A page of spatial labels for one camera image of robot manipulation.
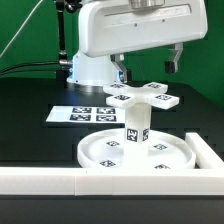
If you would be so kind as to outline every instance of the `white plastic part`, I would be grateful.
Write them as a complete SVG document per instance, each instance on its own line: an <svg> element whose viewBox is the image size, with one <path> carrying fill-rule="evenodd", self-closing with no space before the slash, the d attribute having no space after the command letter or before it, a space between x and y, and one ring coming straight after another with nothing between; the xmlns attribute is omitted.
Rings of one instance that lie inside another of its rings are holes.
<svg viewBox="0 0 224 224"><path fill-rule="evenodd" d="M185 141L196 153L196 163L201 169L224 169L223 161L197 133L187 133Z"/></svg>
<svg viewBox="0 0 224 224"><path fill-rule="evenodd" d="M206 32L204 0L166 0L141 10L129 0L93 1L79 14L80 49L90 57L201 39Z"/></svg>
<svg viewBox="0 0 224 224"><path fill-rule="evenodd" d="M179 170L1 167L0 195L223 196L223 162L196 133L186 136L197 161L210 169L202 169L200 162L199 169Z"/></svg>
<svg viewBox="0 0 224 224"><path fill-rule="evenodd" d="M69 83L81 86L104 86L118 82L117 70L109 56L89 58L81 51L73 57L73 73Z"/></svg>
<svg viewBox="0 0 224 224"><path fill-rule="evenodd" d="M85 137L78 145L80 165L84 168L131 170L195 167L195 154L175 136L150 130L147 144L132 144L124 139L124 129L101 131Z"/></svg>
<svg viewBox="0 0 224 224"><path fill-rule="evenodd" d="M195 154L181 139L150 130L151 107L168 109L179 98L166 95L167 85L141 88L125 84L104 86L108 105L125 109L125 129L97 132L78 145L78 161L85 168L194 168Z"/></svg>

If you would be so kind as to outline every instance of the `black table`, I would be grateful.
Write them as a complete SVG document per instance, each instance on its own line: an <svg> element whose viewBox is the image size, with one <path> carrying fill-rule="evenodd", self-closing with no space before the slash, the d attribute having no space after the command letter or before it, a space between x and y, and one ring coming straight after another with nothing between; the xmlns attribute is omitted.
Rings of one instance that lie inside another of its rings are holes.
<svg viewBox="0 0 224 224"><path fill-rule="evenodd" d="M197 132L224 159L224 111L191 87L169 83L180 104L153 109L151 128L180 138ZM55 105L106 106L106 94L52 79L0 79L0 166L80 167L78 142L122 124L46 123ZM224 197L0 196L0 223L223 223Z"/></svg>

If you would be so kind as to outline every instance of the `green background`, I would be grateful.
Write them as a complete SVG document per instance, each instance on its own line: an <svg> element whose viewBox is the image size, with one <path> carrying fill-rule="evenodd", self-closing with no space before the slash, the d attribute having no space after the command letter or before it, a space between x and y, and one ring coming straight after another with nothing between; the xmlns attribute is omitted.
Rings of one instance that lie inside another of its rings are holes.
<svg viewBox="0 0 224 224"><path fill-rule="evenodd" d="M19 29L39 0L1 0L0 52ZM224 1L206 1L209 32L203 40L184 44L179 72L167 75L163 63L169 57L168 47L125 54L125 65L137 81L186 83L224 108ZM69 57L78 49L78 14L65 14L66 49ZM56 10L52 0L45 0L16 41L0 59L0 69L36 61L54 61L58 57ZM54 77L53 72L22 74L22 77Z"/></svg>

